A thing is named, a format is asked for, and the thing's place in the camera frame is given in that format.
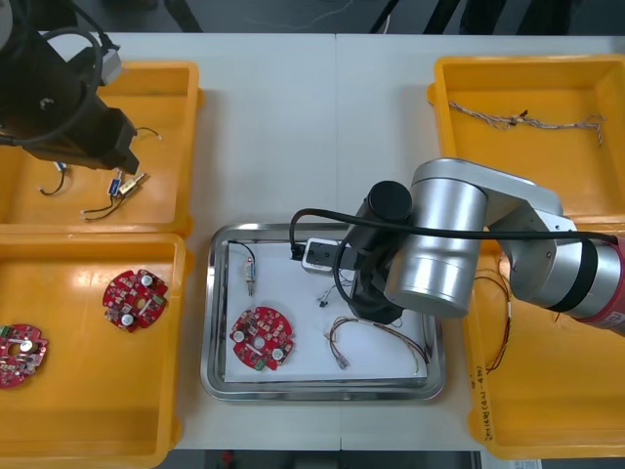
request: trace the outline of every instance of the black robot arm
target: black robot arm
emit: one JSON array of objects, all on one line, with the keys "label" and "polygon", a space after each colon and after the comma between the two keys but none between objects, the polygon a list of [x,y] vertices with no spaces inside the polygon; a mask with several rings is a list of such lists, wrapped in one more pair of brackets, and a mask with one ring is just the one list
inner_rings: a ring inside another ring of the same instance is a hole
[{"label": "black robot arm", "polygon": [[[91,46],[66,62],[48,41],[69,34]],[[0,2],[0,145],[23,147],[39,159],[135,174],[135,128],[97,96],[108,48],[79,29],[42,35],[19,1]]]}]

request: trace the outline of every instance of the circular pcb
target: circular pcb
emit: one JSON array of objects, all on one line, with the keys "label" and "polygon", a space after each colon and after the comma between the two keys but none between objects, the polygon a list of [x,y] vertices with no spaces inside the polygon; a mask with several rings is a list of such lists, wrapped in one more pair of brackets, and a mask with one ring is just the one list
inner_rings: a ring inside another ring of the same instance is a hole
[{"label": "circular pcb", "polygon": [[250,368],[276,370],[293,350],[293,329],[278,310],[259,306],[244,311],[230,332],[234,353]]}]

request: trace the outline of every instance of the colored wires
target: colored wires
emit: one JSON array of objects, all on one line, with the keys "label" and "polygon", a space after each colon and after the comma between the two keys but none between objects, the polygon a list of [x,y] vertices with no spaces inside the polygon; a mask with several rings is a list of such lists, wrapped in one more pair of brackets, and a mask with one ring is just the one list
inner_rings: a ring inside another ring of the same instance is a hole
[{"label": "colored wires", "polygon": [[[499,276],[500,279],[496,279],[490,277],[487,273],[494,273]],[[478,270],[478,275],[476,276],[476,280],[488,280],[501,289],[504,293],[504,297],[506,299],[506,323],[504,325],[504,336],[501,341],[501,346],[499,347],[499,351],[497,355],[493,359],[493,361],[486,367],[486,374],[490,373],[497,369],[501,362],[504,360],[504,356],[506,355],[506,349],[508,348],[508,342],[510,341],[510,330],[512,327],[512,286],[510,285],[510,281],[505,278],[501,272],[497,272],[494,269],[480,269]]]},{"label": "colored wires", "polygon": [[372,322],[370,320],[359,320],[357,318],[344,318],[344,317],[340,317],[340,318],[336,318],[336,320],[334,321],[334,323],[332,324],[332,327],[330,328],[330,331],[327,332],[326,334],[323,334],[324,337],[326,339],[328,339],[328,342],[330,343],[330,350],[332,351],[332,355],[334,355],[334,358],[336,359],[336,363],[339,365],[339,367],[341,369],[346,369],[348,366],[350,366],[350,362],[348,361],[348,359],[339,351],[338,347],[337,347],[337,337],[336,337],[336,331],[337,329],[342,326],[343,324],[347,324],[348,322],[355,322],[355,323],[359,323],[359,324],[367,324],[370,325],[372,327],[376,327],[380,330],[383,330],[385,332],[388,332],[389,334],[393,335],[394,337],[398,338],[399,340],[401,340],[406,347],[408,347],[408,349],[410,350],[410,352],[412,353],[412,356],[414,357],[414,361],[416,363],[416,372],[419,372],[419,359],[417,358],[418,354],[424,361],[425,364],[428,364],[428,357],[426,356],[425,352],[423,351],[423,349],[421,348],[421,346],[419,344],[417,344],[414,340],[412,340],[410,337],[407,337],[399,332],[397,332],[396,330],[393,330],[389,327],[386,327],[385,325],[379,324],[377,322]]}]

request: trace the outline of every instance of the robotic arm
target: robotic arm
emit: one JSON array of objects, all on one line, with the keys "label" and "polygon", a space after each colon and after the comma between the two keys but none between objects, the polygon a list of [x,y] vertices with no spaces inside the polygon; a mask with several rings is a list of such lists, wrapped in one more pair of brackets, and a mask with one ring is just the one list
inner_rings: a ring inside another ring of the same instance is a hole
[{"label": "robotic arm", "polygon": [[343,242],[324,248],[338,254],[338,263],[319,260],[319,240],[303,252],[292,248],[293,258],[312,272],[353,268],[346,301],[359,317],[389,323],[412,310],[462,318],[480,243],[496,239],[510,260],[517,298],[625,335],[624,240],[577,232],[558,196],[527,180],[439,159],[417,169],[410,192],[398,183],[376,185],[357,217],[303,210],[294,222],[309,214],[350,223]]},{"label": "robotic arm", "polygon": [[[68,63],[48,44],[67,34],[92,44]],[[121,71],[116,48],[105,42],[101,46],[79,29],[41,35],[20,0],[1,0],[0,145],[23,147],[40,159],[135,174],[135,128],[96,95]]]}]

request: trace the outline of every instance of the white paper sheet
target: white paper sheet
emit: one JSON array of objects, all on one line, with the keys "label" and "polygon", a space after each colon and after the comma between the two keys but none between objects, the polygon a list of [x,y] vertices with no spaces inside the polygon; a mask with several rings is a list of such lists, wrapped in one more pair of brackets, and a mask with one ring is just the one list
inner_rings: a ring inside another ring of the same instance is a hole
[{"label": "white paper sheet", "polygon": [[[325,308],[317,298],[332,285],[332,277],[307,273],[299,262],[291,261],[287,243],[248,244],[256,255],[256,292],[248,296],[244,266],[249,253],[243,246],[229,246],[228,331],[241,313],[258,306],[280,311],[293,327],[293,351],[276,371],[256,371],[243,364],[234,354],[234,342],[228,337],[226,354],[227,382],[304,381],[332,379],[377,379],[427,376],[425,363],[415,363],[405,343],[370,325],[347,323],[337,331],[337,347],[350,366],[341,369],[334,359],[324,332],[338,317],[353,317],[336,288]],[[351,278],[352,273],[344,272]],[[398,331],[424,347],[421,315],[405,311],[396,321]]]}]

